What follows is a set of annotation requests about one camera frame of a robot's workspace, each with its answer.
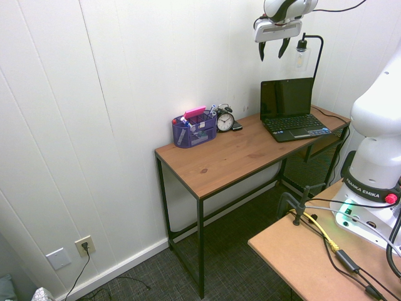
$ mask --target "desk organizer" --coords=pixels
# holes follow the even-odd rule
[[[185,124],[180,121],[181,117],[182,116],[176,117],[176,124],[172,124],[175,146],[188,149],[216,138],[217,117],[216,115],[209,115],[208,110],[205,110],[203,114],[188,119],[192,128],[186,127]]]

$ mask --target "laptop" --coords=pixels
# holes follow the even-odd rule
[[[330,134],[310,114],[313,78],[261,82],[261,120],[277,142]]]

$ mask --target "wooden desk top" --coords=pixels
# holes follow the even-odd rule
[[[341,181],[334,184],[317,197],[331,199],[341,184]],[[323,201],[309,204],[328,207],[328,203]],[[307,209],[306,212],[317,214],[319,224],[357,265],[401,297],[401,284],[387,264],[385,250],[335,225],[330,211]],[[361,285],[333,268],[320,236],[303,223],[294,226],[293,220],[292,214],[285,216],[251,238],[248,244],[304,300],[374,300],[365,294]],[[334,253],[331,254],[336,265],[343,269]],[[393,258],[400,268],[401,258],[396,255]],[[394,300],[382,287],[368,279],[387,300]]]
[[[314,108],[311,112],[333,132],[344,125],[341,120],[324,116]],[[238,121],[243,126],[240,131],[218,133],[214,140],[190,149],[181,149],[171,143],[159,147],[155,153],[194,196],[205,199],[321,138],[278,143],[263,127],[259,114]]]

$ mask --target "wall plate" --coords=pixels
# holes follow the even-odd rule
[[[64,250],[64,248],[61,248],[57,251],[47,254],[46,257],[50,261],[51,265],[55,270],[63,268],[71,263],[71,260],[68,257],[68,254],[66,250]]]

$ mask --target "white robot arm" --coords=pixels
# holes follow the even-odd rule
[[[283,39],[279,58],[284,54],[289,39],[301,33],[301,18],[310,13],[318,0],[265,0],[264,16],[254,23],[254,39],[259,43],[259,54],[263,61],[264,45],[267,41]]]
[[[399,202],[401,176],[401,42],[373,85],[353,104],[351,123],[365,138],[359,145],[344,183],[333,198],[338,201],[368,206],[385,206]],[[332,209],[340,209],[330,203]],[[390,236],[401,207],[371,209],[344,205],[341,211],[373,225],[386,237]],[[374,232],[359,227],[352,220],[336,214],[336,222],[342,228],[372,243],[387,247],[387,242]],[[401,236],[395,239],[401,246]]]

